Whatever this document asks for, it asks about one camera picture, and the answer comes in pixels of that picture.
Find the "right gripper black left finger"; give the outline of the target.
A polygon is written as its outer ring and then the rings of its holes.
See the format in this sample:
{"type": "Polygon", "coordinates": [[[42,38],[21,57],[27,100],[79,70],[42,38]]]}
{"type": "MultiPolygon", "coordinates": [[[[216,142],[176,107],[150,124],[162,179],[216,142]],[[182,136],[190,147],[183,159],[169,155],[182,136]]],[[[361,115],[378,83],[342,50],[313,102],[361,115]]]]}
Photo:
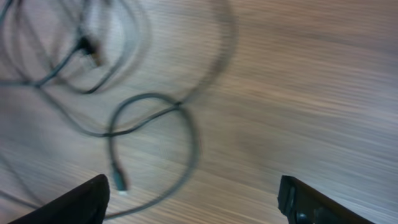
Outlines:
{"type": "Polygon", "coordinates": [[[100,174],[10,224],[102,224],[109,198],[108,178],[100,174]]]}

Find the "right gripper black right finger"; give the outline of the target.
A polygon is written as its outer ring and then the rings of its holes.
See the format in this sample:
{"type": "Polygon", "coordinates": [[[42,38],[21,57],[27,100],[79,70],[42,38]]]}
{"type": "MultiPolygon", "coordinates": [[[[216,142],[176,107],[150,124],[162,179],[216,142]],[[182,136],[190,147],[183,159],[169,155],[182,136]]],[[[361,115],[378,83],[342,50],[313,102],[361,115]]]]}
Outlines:
{"type": "Polygon", "coordinates": [[[283,175],[278,209],[289,224],[373,224],[301,180],[283,175]]]}

